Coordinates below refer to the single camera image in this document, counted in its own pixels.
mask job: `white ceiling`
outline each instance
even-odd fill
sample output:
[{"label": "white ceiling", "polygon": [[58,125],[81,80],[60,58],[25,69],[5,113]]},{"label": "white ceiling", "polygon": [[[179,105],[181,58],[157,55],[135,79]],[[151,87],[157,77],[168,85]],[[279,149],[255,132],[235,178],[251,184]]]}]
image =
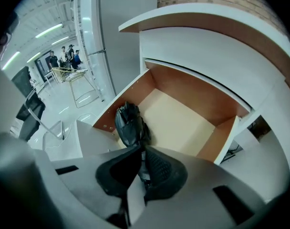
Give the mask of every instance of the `white ceiling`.
[{"label": "white ceiling", "polygon": [[[15,9],[20,23],[7,46],[0,67],[3,67],[16,51],[21,52],[16,59],[20,63],[25,61],[26,65],[26,61],[36,53],[48,51],[52,47],[52,42],[66,36],[76,37],[71,8],[73,8],[71,0],[56,0],[56,2],[55,0],[21,1]],[[40,38],[35,38],[39,33],[59,23],[63,23],[64,26]],[[13,61],[7,68],[14,67],[14,65]]]}]

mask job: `ceiling light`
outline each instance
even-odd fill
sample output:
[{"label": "ceiling light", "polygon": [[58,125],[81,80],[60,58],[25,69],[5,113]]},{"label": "ceiling light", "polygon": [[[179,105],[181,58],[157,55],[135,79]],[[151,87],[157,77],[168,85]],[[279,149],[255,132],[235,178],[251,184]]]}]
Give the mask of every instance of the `ceiling light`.
[{"label": "ceiling light", "polygon": [[59,43],[59,42],[65,40],[65,39],[68,39],[68,38],[69,38],[68,36],[66,36],[66,37],[64,37],[64,38],[61,38],[61,39],[59,39],[58,41],[53,42],[52,45],[54,45],[54,44],[56,44],[56,43]]},{"label": "ceiling light", "polygon": [[59,28],[59,27],[62,27],[62,23],[60,23],[60,24],[58,24],[58,25],[55,25],[55,26],[53,26],[53,27],[50,27],[49,29],[45,30],[44,32],[41,32],[40,34],[38,34],[38,35],[36,36],[36,38],[39,38],[39,37],[45,35],[46,33],[50,32],[50,31],[52,31],[52,30],[54,30],[54,29],[56,29],[56,28]]},{"label": "ceiling light", "polygon": [[5,70],[5,68],[11,63],[11,61],[13,61],[14,59],[15,59],[15,57],[17,57],[18,56],[18,54],[19,54],[20,52],[15,52],[15,54],[14,55],[12,55],[12,57],[7,61],[7,63],[3,66],[3,70]]},{"label": "ceiling light", "polygon": [[29,63],[30,61],[32,61],[34,58],[36,58],[39,54],[40,54],[41,52],[39,52],[39,53],[36,53],[34,56],[32,56],[26,63]]}]

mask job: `person in black shirt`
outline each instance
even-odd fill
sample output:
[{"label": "person in black shirt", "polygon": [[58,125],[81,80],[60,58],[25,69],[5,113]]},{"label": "person in black shirt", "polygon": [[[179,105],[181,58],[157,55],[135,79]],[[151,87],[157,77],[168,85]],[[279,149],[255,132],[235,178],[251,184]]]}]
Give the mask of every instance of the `person in black shirt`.
[{"label": "person in black shirt", "polygon": [[70,46],[69,46],[68,57],[69,57],[69,61],[70,61],[71,66],[73,67],[73,69],[78,70],[78,65],[74,59],[74,49],[73,49],[72,44],[70,44]]},{"label": "person in black shirt", "polygon": [[59,67],[57,56],[54,55],[54,51],[50,51],[50,66],[52,67]]}]

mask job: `chair seat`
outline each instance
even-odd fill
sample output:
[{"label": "chair seat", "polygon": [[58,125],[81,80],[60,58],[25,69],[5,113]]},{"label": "chair seat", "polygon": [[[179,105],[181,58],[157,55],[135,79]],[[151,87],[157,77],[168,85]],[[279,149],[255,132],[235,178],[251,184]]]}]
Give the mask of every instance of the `chair seat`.
[{"label": "chair seat", "polygon": [[[33,110],[33,112],[35,113],[35,115],[41,119],[42,117],[42,113],[45,110],[45,105],[44,104],[40,104],[37,108],[35,108],[35,110]],[[28,141],[30,140],[30,138],[32,137],[32,135],[34,135],[34,133],[39,129],[39,125],[40,123],[38,121],[36,121],[34,119],[34,117],[32,117],[32,115],[30,114],[26,120],[24,121],[21,131],[20,131],[20,135],[19,135],[19,139]]]}]

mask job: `table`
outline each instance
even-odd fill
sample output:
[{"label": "table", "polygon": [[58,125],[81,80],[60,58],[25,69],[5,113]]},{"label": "table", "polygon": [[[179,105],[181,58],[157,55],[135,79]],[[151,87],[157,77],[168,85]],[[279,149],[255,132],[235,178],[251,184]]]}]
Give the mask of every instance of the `table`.
[{"label": "table", "polygon": [[49,81],[49,78],[48,78],[48,77],[50,77],[50,76],[54,79],[54,81],[55,81],[56,83],[58,83],[58,79],[57,79],[57,77],[56,77],[56,75],[55,75],[55,73],[54,73],[53,71],[48,72],[48,73],[44,76],[45,79],[48,81],[50,87],[52,87],[52,85],[51,85],[51,83],[50,83],[50,81]]}]

